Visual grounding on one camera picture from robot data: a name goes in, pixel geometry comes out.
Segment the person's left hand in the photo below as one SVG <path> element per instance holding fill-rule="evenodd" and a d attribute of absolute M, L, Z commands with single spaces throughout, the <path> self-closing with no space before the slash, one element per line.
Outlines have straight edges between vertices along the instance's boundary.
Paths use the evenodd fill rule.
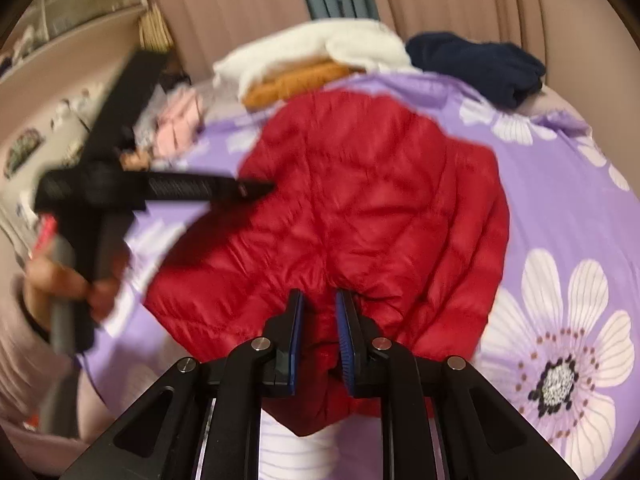
<path fill-rule="evenodd" d="M 23 285 L 26 311 L 35 323 L 46 330 L 51 328 L 52 301 L 58 298 L 86 300 L 96 322 L 108 318 L 115 305 L 122 277 L 128 268 L 130 252 L 124 246 L 113 259 L 106 278 L 89 284 L 78 272 L 56 263 L 50 249 L 27 263 Z"/>

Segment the left forearm pink sleeve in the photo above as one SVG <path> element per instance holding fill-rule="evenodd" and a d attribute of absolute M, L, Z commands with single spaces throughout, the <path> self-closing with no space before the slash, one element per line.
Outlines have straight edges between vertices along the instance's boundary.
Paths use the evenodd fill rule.
<path fill-rule="evenodd" d="M 1 427 L 18 456 L 38 474 L 58 476 L 111 425 L 114 416 L 86 373 L 77 389 L 78 436 L 64 438 L 25 427 L 49 391 L 72 370 L 72 360 L 55 353 L 26 313 L 24 280 L 16 278 L 1 303 Z"/>

